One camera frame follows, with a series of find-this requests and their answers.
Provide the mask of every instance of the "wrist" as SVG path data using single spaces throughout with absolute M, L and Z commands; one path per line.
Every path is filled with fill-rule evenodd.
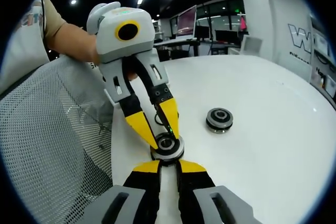
M 90 61 L 93 62 L 96 65 L 99 65 L 100 60 L 97 52 L 97 46 L 96 46 L 96 36 L 92 35 L 92 43 L 91 43 L 91 50 L 90 52 Z

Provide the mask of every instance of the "white round table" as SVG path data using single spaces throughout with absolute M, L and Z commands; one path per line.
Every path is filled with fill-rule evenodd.
M 313 211 L 329 185 L 336 153 L 336 111 L 309 83 L 254 56 L 192 57 L 164 62 L 179 108 L 183 159 L 204 166 L 251 205 L 264 224 L 297 224 Z M 132 81 L 154 134 L 164 128 L 139 78 Z M 231 111 L 233 126 L 218 135 L 207 112 Z M 133 168 L 151 160 L 149 146 L 115 109 L 112 176 L 122 185 Z M 181 223 L 174 167 L 162 168 L 156 223 Z

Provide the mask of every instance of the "gray mesh fabric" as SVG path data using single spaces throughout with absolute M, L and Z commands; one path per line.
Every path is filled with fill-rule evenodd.
M 68 57 L 2 97 L 1 155 L 39 223 L 76 223 L 111 188 L 112 116 L 99 75 Z

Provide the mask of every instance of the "shirt sleeve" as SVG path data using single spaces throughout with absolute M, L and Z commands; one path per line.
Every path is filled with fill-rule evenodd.
M 44 0 L 46 15 L 46 38 L 54 36 L 59 28 L 66 22 L 56 11 L 50 0 Z

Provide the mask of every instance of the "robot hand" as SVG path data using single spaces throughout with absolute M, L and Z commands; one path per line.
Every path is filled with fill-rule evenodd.
M 87 30 L 97 35 L 99 70 L 106 79 L 105 93 L 112 104 L 120 104 L 127 123 L 158 149 L 140 101 L 127 78 L 127 71 L 131 70 L 142 80 L 164 127 L 178 138 L 177 105 L 167 86 L 167 73 L 153 48 L 155 30 L 149 13 L 120 7 L 119 2 L 99 4 L 90 12 Z
M 162 161 L 137 166 L 123 186 L 114 185 L 86 207 L 83 224 L 155 224 L 161 167 Z M 183 224 L 261 224 L 253 208 L 225 186 L 215 186 L 203 166 L 180 159 L 175 167 Z

